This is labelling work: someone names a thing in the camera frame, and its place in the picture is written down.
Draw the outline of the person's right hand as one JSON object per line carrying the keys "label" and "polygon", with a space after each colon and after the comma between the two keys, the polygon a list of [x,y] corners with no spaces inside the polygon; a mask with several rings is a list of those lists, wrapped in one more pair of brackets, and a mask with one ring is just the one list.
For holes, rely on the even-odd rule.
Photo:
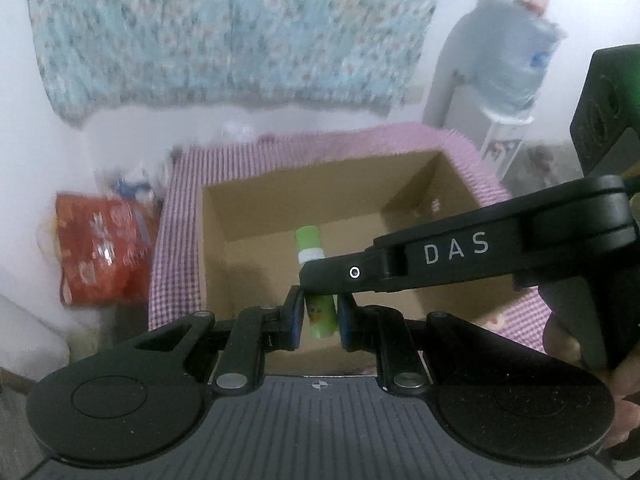
{"label": "person's right hand", "polygon": [[[548,356],[584,368],[582,350],[578,341],[565,329],[554,314],[544,326],[544,351]],[[592,370],[610,389],[615,401],[615,416],[612,427],[604,441],[605,448],[626,442],[632,430],[639,427],[639,407],[628,400],[639,393],[640,356],[634,348],[626,359],[612,372]]]}

